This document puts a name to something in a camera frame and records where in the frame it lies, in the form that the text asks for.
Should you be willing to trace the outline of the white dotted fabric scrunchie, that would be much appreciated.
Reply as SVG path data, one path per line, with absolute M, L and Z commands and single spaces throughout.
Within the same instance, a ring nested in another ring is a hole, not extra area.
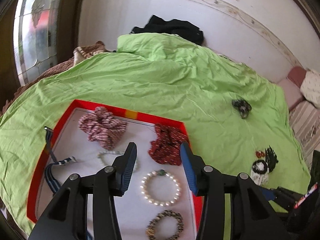
M 258 186 L 266 185 L 269 179 L 269 169 L 267 168 L 265 174 L 258 174 L 257 172 L 254 172 L 253 169 L 251 169 L 250 178 Z

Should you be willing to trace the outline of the black hair claw clip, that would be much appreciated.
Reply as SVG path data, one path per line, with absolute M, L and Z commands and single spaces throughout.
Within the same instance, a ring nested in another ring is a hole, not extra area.
M 265 161 L 267 163 L 268 170 L 271 173 L 279 162 L 278 157 L 271 146 L 265 150 Z

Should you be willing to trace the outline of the dark red dotted scrunchie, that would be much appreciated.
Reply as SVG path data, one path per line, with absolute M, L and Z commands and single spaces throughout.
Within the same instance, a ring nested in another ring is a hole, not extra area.
M 161 124 L 155 124 L 155 132 L 157 138 L 151 142 L 149 156 L 158 164 L 180 166 L 180 146 L 188 137 L 177 128 Z

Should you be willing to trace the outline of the pink checked scrunchie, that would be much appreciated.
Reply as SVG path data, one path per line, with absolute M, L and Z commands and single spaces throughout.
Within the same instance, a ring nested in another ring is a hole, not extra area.
M 98 142 L 108 151 L 113 150 L 127 129 L 127 122 L 117 119 L 105 107 L 96 107 L 79 119 L 78 127 L 87 134 L 87 140 Z

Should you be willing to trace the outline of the red and white tray box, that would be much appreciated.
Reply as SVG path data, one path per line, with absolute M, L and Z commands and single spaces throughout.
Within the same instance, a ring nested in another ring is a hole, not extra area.
M 63 183 L 71 174 L 89 176 L 103 167 L 111 165 L 115 154 L 108 154 L 97 143 L 87 140 L 87 134 L 79 127 L 79 119 L 95 110 L 95 102 L 74 100 L 53 128 L 51 145 L 58 160 L 73 156 L 76 163 L 65 166 L 54 166 L 53 176 Z M 161 165 L 148 154 L 151 142 L 157 138 L 155 124 L 162 124 L 179 129 L 186 133 L 184 123 L 155 115 L 129 111 L 108 106 L 107 108 L 118 119 L 127 122 L 127 129 L 114 151 L 122 153 L 130 142 L 137 145 L 137 161 L 129 189 L 124 196 L 115 199 L 116 212 L 123 239 L 146 239 L 146 227 L 155 216 L 164 210 L 163 206 L 150 204 L 141 191 L 141 181 L 149 172 L 165 170 L 171 178 L 156 177 L 148 185 L 151 195 L 157 200 L 171 200 L 176 190 L 181 191 L 178 201 L 170 207 L 182 215 L 184 229 L 180 239 L 195 239 L 201 217 L 202 201 L 194 197 L 189 190 L 182 166 Z M 27 218 L 36 222 L 51 201 L 53 194 L 44 178 L 45 167 L 52 162 L 46 151 L 43 151 L 37 162 L 27 199 Z

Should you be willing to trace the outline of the lime green bed sheet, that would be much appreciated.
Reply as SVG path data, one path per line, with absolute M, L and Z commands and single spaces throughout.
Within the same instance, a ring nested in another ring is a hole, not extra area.
M 43 128 L 55 126 L 75 99 L 181 121 L 193 152 L 226 174 L 247 172 L 255 151 L 271 146 L 279 162 L 267 186 L 307 191 L 310 173 L 281 87 L 179 36 L 123 35 L 116 52 L 40 80 L 1 116 L 1 199 L 26 234 L 34 226 L 27 196 L 44 148 Z M 233 99 L 252 106 L 246 119 Z

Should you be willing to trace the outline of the dark grey scrunchie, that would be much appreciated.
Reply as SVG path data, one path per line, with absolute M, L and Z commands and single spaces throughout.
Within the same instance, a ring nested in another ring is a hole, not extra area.
M 252 110 L 252 106 L 244 99 L 233 99 L 232 106 L 238 110 L 242 119 L 246 119 Z

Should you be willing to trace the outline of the pink pillow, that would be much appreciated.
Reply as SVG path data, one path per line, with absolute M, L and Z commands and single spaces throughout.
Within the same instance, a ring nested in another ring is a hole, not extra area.
M 293 67 L 287 77 L 281 79 L 277 85 L 280 86 L 285 94 L 285 100 L 289 111 L 293 110 L 300 102 L 304 100 L 304 96 L 300 91 L 300 87 L 305 79 L 306 70 L 302 67 Z

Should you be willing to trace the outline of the brown knitted blanket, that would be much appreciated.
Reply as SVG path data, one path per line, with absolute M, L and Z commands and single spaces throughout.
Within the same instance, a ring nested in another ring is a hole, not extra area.
M 90 46 L 78 46 L 73 50 L 73 57 L 68 59 L 65 62 L 57 64 L 52 68 L 49 68 L 44 73 L 42 73 L 39 77 L 37 77 L 34 81 L 27 83 L 24 86 L 21 86 L 15 93 L 12 100 L 7 100 L 5 105 L 1 110 L 1 116 L 8 110 L 8 108 L 13 104 L 13 102 L 22 95 L 28 88 L 33 86 L 34 84 L 38 83 L 40 80 L 45 79 L 47 77 L 54 76 L 56 74 L 60 74 L 64 71 L 69 70 L 70 68 L 74 67 L 75 65 L 79 64 L 80 62 L 89 59 L 90 57 L 108 52 L 105 48 L 105 45 L 102 41 L 97 41 L 95 44 Z

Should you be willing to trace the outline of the black garment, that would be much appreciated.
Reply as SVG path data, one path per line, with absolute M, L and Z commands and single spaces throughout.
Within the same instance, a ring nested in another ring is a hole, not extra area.
M 193 42 L 199 46 L 201 46 L 204 42 L 203 31 L 201 31 L 199 27 L 193 25 L 192 23 L 178 19 L 165 21 L 156 15 L 151 16 L 145 27 L 134 27 L 130 33 L 159 33 L 178 35 L 181 38 Z

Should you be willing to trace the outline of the stained glass window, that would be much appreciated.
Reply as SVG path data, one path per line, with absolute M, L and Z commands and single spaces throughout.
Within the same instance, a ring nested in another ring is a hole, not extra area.
M 56 31 L 61 0 L 18 0 L 13 44 L 20 85 L 57 64 Z

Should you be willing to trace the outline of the brown wooden door frame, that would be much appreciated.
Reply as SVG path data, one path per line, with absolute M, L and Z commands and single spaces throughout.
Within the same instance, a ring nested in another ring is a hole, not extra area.
M 79 22 L 83 0 L 60 0 L 57 14 L 56 59 L 65 62 L 78 46 Z

